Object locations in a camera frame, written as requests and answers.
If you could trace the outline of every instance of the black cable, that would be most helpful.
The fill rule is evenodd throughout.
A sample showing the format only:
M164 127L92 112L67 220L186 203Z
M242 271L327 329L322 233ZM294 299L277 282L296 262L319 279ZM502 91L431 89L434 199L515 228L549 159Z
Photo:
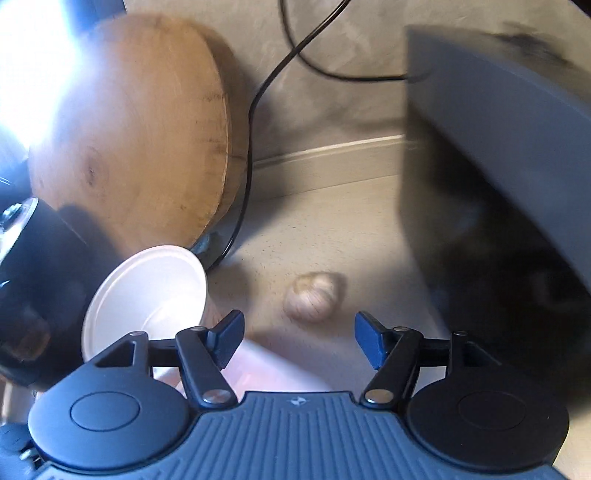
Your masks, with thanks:
M256 95L252 99L250 108L248 109L248 153L246 154L246 185L244 188L244 196L242 200L242 206L240 207L240 212L238 213L238 220L236 220L236 225L230 238L228 239L228 243L224 247L224 250L221 254L214 260L214 262L206 268L207 273L211 273L228 255L229 251L232 249L234 242L236 241L236 237L238 237L238 233L240 232L240 228L242 227L242 223L244 222L244 217L246 215L246 208L248 207L248 200L250 199L251 195L251 187L252 187L252 126L254 124L254 115L256 111L256 107L261 100L263 94L267 91L271 83L277 78L277 76L283 71L285 67L287 67L288 63L291 62L294 58L299 57L301 61L303 61L309 68L314 70L316 73L332 78L335 80L341 80L344 82L398 82L400 80L405 80L406 75L393 75L393 76L384 76L384 77L351 77L340 75L337 73L330 73L325 72L321 67L316 66L310 60L305 58L301 55L302 50L312 42L322 31L328 27L335 19L343 12L343 10L350 4L351 0L341 0L341 2L337 5L337 7L332 11L332 13L326 17L320 25L318 25L304 40L299 42L297 45L295 44L293 38L291 37L290 28L287 19L287 9L285 8L285 0L279 0L279 9L281 11L281 21L283 24L283 29L285 32L285 36L287 37L287 41L291 46L291 51L279 62L279 65L275 67L275 69L269 74L269 76L265 79L262 85L256 92Z
M281 73L281 71L287 67L287 64L291 62L295 57L297 57L304 48L314 40L326 27L328 27L335 19L341 14L341 12L349 5L351 0L342 0L341 3L332 11L332 13L324 19L324 21L318 25L304 40L294 46L291 51L279 62L279 65L275 67L275 69L269 74L269 76L265 79L262 85L259 87L256 95L252 99L250 108L248 109L248 153L246 154L246 185L244 188L244 197L242 201L242 206L240 208L240 213L238 214L238 220L236 221L236 226L230 235L228 243L226 247L222 251L222 253L214 260L214 262L207 267L206 272L210 273L213 271L224 258L228 252L232 249L232 245L236 241L236 237L238 236L238 232L240 232L240 228L242 227L242 222L244 221L244 216L246 214L246 208L248 207L248 200L251 195L251 186L252 186L252 126L254 123L254 116L256 111L256 106L258 105L259 101L263 94L269 88L269 85L277 78L277 76Z
M349 4L351 0L343 1L342 3ZM289 43L291 48L296 47L296 42L293 39L290 23L287 14L287 0L279 0L279 10L281 13L281 23L283 24L283 33L285 34L285 38ZM407 76L403 75L385 75L385 76L355 76L355 75L342 75L340 73L332 73L327 72L318 64L314 63L314 61L310 60L308 57L304 56L303 53L298 53L297 55L300 60L314 72L322 75L323 77L327 77L333 80L340 80L341 82L354 82L354 83L377 83L377 82L400 82L402 80L406 80Z

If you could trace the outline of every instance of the wall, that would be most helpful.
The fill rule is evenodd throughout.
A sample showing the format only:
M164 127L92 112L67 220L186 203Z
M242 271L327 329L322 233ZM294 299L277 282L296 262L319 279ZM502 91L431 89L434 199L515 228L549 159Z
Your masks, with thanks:
M302 39L337 0L290 0ZM157 11L217 29L241 62L252 91L287 53L277 0L125 0L128 12ZM348 74L405 70L404 26L446 24L504 31L519 22L560 38L566 56L591 70L591 20L568 0L353 0L307 53ZM347 84L318 77L294 60L259 108L255 158L401 131L404 83Z

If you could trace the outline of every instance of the garlic bulb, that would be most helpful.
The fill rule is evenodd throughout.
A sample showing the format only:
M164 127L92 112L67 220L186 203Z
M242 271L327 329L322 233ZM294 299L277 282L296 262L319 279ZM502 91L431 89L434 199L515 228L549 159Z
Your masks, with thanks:
M335 311L339 302L339 282L334 274L312 272L300 275L290 285L283 310L292 320L321 322Z

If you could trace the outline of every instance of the beige countertop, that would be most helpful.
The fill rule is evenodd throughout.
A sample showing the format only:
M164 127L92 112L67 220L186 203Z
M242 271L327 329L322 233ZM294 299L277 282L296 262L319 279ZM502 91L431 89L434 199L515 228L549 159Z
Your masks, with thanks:
M253 203L238 248L210 277L220 311L242 310L247 337L356 396L374 374L353 337L358 310L388 327L446 336L398 220L399 183L382 177ZM341 309L320 325L296 324L282 311L287 286L309 271L347 280ZM423 369L417 387L442 375ZM555 466L573 480L591 479L591 413L572 418Z

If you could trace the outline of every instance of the round wooden board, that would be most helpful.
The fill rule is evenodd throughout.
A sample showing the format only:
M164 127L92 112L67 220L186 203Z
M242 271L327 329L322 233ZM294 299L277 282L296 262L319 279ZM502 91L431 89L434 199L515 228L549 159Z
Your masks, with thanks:
M80 50L54 125L31 148L34 194L77 211L67 220L85 217L122 258L191 246L227 211L246 166L232 52L212 30L162 15L103 22Z

